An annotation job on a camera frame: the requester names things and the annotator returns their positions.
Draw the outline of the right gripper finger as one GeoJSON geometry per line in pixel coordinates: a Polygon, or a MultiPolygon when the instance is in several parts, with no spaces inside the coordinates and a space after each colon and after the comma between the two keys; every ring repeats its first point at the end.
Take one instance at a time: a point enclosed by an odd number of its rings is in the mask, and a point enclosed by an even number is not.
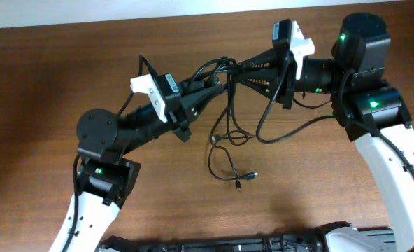
{"type": "Polygon", "coordinates": [[[238,77],[238,82],[253,89],[268,99],[272,99],[278,84],[279,75],[277,69],[260,69],[249,71],[238,77]]]}
{"type": "Polygon", "coordinates": [[[275,48],[269,49],[250,59],[239,62],[238,65],[245,70],[262,70],[278,67],[280,53],[275,48]]]}

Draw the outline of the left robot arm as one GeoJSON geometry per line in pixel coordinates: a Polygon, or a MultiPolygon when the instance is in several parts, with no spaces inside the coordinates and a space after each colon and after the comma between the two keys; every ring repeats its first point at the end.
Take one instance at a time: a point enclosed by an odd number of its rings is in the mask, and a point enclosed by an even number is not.
{"type": "Polygon", "coordinates": [[[120,116],[102,108],[85,112],[76,133],[79,140],[73,163],[74,193],[51,251],[95,251],[131,194],[140,164],[127,153],[173,132],[190,139],[190,124],[206,105],[225,91],[223,85],[200,83],[168,104],[157,97],[160,88],[132,85],[133,93],[150,95],[150,103],[120,116]]]}

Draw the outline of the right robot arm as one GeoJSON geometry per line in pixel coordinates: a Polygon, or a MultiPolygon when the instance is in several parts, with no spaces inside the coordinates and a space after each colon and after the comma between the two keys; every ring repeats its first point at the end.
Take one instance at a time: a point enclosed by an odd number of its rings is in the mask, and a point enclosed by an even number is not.
{"type": "Polygon", "coordinates": [[[394,239],[340,221],[315,229],[316,251],[414,251],[414,129],[400,92],[384,78],[391,39],[381,17],[352,13],[343,19],[331,59],[295,21],[273,26],[272,48],[241,62],[240,83],[286,109],[295,92],[328,94],[331,117],[343,127],[376,181],[394,239]]]}

